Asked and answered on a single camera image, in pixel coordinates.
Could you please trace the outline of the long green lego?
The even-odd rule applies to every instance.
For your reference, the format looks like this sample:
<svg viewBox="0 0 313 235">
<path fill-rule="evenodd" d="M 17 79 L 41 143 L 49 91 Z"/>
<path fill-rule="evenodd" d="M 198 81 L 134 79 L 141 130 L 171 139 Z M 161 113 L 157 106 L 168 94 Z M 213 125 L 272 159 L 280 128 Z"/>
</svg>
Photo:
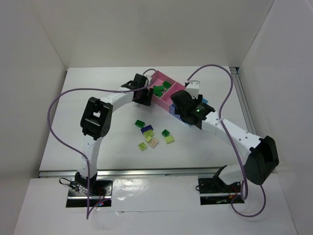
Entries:
<svg viewBox="0 0 313 235">
<path fill-rule="evenodd" d="M 162 97 L 163 93 L 159 90 L 157 94 L 154 93 L 154 95 L 156 95 L 157 97 Z"/>
</svg>

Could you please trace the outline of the small green lego brick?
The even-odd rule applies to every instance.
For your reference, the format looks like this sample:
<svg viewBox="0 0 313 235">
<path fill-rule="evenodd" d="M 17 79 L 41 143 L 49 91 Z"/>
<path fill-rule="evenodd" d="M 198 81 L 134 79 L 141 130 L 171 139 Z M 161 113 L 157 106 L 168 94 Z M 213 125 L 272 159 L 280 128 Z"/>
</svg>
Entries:
<svg viewBox="0 0 313 235">
<path fill-rule="evenodd" d="M 165 90 L 164 86 L 159 86 L 158 89 L 163 92 Z"/>
</svg>

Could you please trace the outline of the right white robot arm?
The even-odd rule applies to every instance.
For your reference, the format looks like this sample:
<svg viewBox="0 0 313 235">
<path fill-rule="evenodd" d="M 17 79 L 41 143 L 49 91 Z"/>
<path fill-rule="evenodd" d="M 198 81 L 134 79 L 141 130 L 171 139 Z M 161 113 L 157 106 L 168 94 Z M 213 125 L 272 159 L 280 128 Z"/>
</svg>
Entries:
<svg viewBox="0 0 313 235">
<path fill-rule="evenodd" d="M 171 95 L 175 114 L 180 119 L 197 128 L 207 131 L 232 147 L 238 156 L 238 163 L 223 166 L 215 175 L 225 185 L 249 180 L 255 185 L 262 185 L 279 165 L 275 140 L 247 132 L 227 119 L 206 103 L 193 99 L 180 90 Z"/>
</svg>

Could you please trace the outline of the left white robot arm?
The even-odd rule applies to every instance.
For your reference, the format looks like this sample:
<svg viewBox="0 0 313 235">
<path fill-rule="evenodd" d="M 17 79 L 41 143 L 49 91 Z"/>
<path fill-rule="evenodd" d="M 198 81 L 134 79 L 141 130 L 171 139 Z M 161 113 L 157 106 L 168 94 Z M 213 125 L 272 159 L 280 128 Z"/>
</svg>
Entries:
<svg viewBox="0 0 313 235">
<path fill-rule="evenodd" d="M 96 184 L 97 159 L 103 138 L 108 134 L 113 112 L 125 104 L 136 102 L 150 106 L 153 89 L 150 76 L 136 74 L 134 79 L 123 84 L 117 92 L 103 98 L 91 97 L 80 121 L 83 133 L 83 149 L 75 181 L 92 188 Z"/>
</svg>

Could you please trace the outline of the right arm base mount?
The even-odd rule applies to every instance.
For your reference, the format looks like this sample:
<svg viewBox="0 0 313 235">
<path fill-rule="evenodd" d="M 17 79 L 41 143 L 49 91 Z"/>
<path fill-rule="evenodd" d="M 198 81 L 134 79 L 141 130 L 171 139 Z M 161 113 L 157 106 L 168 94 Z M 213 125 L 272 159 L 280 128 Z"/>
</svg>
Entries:
<svg viewBox="0 0 313 235">
<path fill-rule="evenodd" d="M 231 185 L 219 183 L 214 178 L 199 178 L 195 190 L 200 194 L 200 204 L 203 205 L 225 205 L 244 203 L 241 198 L 241 183 L 235 182 Z"/>
</svg>

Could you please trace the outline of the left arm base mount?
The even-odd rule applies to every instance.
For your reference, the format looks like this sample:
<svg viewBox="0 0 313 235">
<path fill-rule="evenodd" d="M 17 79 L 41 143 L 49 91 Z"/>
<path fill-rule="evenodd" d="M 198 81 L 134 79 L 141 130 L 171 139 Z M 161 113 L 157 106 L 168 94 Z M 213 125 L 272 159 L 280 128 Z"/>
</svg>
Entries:
<svg viewBox="0 0 313 235">
<path fill-rule="evenodd" d="M 59 183 L 68 187 L 67 208 L 85 208 L 87 206 L 87 188 L 79 185 L 72 179 L 60 178 Z M 89 206 L 111 207 L 112 205 L 112 180 L 99 180 L 89 192 Z"/>
</svg>

